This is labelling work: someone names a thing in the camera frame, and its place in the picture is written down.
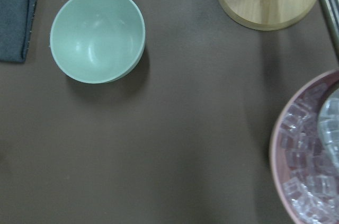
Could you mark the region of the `pink plastic bowl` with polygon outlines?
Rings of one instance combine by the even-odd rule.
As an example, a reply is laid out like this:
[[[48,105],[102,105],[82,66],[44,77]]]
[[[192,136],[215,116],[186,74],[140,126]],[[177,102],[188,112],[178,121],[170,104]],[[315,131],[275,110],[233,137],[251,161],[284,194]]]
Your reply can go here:
[[[299,219],[299,216],[293,210],[293,207],[289,204],[288,200],[285,197],[283,191],[283,183],[290,179],[289,176],[289,167],[287,165],[286,157],[283,148],[281,148],[281,136],[280,136],[280,127],[283,121],[283,118],[290,106],[300,97],[303,97],[305,92],[313,87],[316,87],[319,84],[327,84],[327,88],[333,88],[335,84],[338,83],[338,70],[330,70],[325,73],[322,73],[304,86],[302,86],[296,93],[290,98],[282,109],[280,115],[278,116],[270,138],[270,150],[269,150],[269,159],[270,159],[270,168],[275,185],[275,189],[279,195],[280,201],[288,213],[289,217],[292,219],[293,223],[303,223]]]

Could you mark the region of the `metal ice scoop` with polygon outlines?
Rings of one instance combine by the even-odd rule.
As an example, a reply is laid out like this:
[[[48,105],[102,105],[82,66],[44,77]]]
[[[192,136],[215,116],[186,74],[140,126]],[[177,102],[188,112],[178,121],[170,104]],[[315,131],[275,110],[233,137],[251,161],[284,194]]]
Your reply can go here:
[[[332,41],[335,57],[338,58],[338,0],[318,0]],[[325,149],[338,150],[338,112],[334,100],[338,99],[338,87],[332,86],[318,114],[317,130]]]

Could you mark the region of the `mint green bowl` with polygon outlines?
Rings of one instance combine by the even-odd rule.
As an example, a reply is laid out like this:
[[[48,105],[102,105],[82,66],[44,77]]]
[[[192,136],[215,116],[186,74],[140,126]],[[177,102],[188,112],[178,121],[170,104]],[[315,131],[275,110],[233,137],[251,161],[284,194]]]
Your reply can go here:
[[[59,69],[88,84],[130,73],[145,44],[145,21],[133,0],[69,0],[50,31],[50,50]]]

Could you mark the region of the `clear plastic ice cubes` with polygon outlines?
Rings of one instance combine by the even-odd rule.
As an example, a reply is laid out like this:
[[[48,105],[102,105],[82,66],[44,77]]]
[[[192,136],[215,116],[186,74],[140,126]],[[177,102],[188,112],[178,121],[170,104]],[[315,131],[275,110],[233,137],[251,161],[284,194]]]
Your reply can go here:
[[[279,128],[289,175],[282,183],[284,197],[304,223],[338,223],[338,171],[317,132],[318,107],[327,89],[325,83],[307,89]]]

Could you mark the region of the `folded grey cloth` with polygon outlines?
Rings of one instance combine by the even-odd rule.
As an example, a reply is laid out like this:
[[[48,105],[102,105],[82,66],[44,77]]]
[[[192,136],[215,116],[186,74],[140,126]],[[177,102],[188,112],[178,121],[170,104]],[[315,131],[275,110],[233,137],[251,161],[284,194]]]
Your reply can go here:
[[[1,0],[1,61],[26,61],[36,2]]]

